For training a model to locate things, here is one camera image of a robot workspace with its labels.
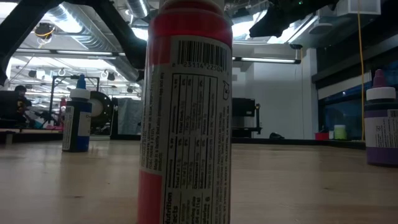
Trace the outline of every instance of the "blue cap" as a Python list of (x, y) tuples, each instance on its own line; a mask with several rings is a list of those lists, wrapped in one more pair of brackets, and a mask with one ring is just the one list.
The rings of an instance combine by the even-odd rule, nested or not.
[(79, 89), (86, 89), (86, 80), (84, 74), (80, 74), (79, 79), (77, 80), (76, 88)]

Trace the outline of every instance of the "wooden table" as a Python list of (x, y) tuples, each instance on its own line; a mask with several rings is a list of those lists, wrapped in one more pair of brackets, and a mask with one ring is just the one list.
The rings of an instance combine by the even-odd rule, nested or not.
[[(313, 146), (233, 145), (231, 223), (398, 222), (398, 169), (365, 152)], [(0, 146), (1, 223), (135, 223), (139, 143)]]

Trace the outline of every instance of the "bottle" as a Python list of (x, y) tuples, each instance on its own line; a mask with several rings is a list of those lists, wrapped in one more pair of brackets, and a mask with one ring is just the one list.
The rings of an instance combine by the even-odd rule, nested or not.
[(86, 90), (85, 76), (80, 75), (76, 88), (70, 90), (63, 128), (62, 151), (87, 152), (90, 141), (91, 103), (90, 91)]
[(386, 86), (377, 70), (373, 87), (366, 91), (365, 138), (368, 164), (398, 166), (398, 103), (396, 89)]
[(232, 38), (207, 0), (168, 0), (151, 20), (138, 224), (229, 223)]

